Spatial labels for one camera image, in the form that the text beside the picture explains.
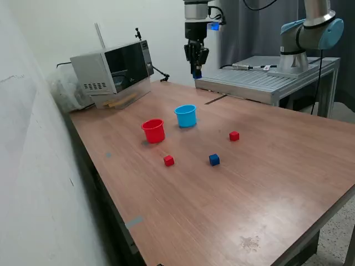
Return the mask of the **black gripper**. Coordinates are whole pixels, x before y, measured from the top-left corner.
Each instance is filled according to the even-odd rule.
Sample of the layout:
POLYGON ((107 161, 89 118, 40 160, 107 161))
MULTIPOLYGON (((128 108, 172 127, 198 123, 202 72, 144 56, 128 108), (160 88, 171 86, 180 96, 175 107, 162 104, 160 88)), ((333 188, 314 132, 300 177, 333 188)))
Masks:
POLYGON ((185 22, 185 38, 189 41, 184 45, 186 60, 190 63, 192 75, 201 72, 209 55, 208 48, 201 48, 196 53, 196 43, 203 42, 207 37, 207 22, 185 22))

